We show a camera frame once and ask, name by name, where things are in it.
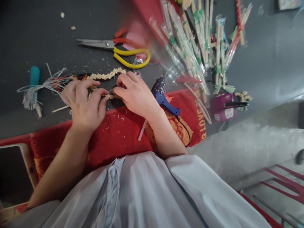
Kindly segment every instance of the hot glue gun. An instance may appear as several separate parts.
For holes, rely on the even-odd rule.
[[[171,115],[178,116],[181,113],[181,110],[179,108],[173,107],[168,102],[165,94],[165,83],[165,78],[161,76],[159,79],[156,79],[156,82],[151,91],[161,107],[165,108]]]

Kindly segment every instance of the glue gun cord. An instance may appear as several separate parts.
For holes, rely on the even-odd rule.
[[[190,143],[191,143],[191,136],[190,136],[190,133],[189,133],[189,131],[188,131],[188,129],[186,128],[186,126],[182,123],[182,121],[180,120],[180,118],[178,117],[178,116],[175,116],[176,117],[176,119],[181,123],[181,125],[183,125],[183,127],[186,129],[186,131],[187,131],[187,133],[188,133],[188,135],[189,135],[189,143],[188,143],[188,145],[186,145],[186,148],[190,145]]]

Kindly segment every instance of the concrete floor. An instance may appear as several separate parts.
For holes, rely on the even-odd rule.
[[[304,171],[304,165],[294,163],[295,155],[304,149],[304,130],[297,129],[298,102],[283,104],[231,126],[189,148],[189,153],[203,159],[235,190],[244,189],[249,197],[258,194],[281,213],[300,218],[304,214],[302,204],[259,184],[273,177],[264,167],[282,164],[299,173]]]

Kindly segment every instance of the white sleeve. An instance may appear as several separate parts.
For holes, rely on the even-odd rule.
[[[198,156],[181,155],[165,162],[209,227],[270,227],[259,212]]]

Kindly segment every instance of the scissors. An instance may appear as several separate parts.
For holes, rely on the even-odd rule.
[[[104,49],[113,50],[114,58],[117,59],[119,62],[121,62],[123,65],[125,65],[128,68],[131,68],[131,69],[143,68],[144,66],[146,66],[149,63],[150,58],[151,58],[151,54],[150,54],[149,50],[145,48],[145,45],[139,44],[139,43],[134,42],[134,41],[132,41],[130,39],[127,39],[127,38],[121,38],[120,37],[126,32],[127,32],[127,30],[124,29],[124,28],[119,30],[115,34],[115,39],[113,39],[113,40],[82,40],[82,39],[77,39],[76,41],[77,41],[78,44],[86,45],[86,46],[89,46],[89,47],[96,47],[96,48],[104,48]],[[124,44],[124,43],[130,44],[137,49],[134,49],[132,51],[122,51],[122,50],[119,50],[118,48],[115,47],[115,45],[117,45],[117,44]],[[130,63],[126,62],[125,60],[123,60],[119,56],[119,55],[131,56],[131,55],[136,55],[136,54],[145,54],[146,60],[141,64],[130,64]]]

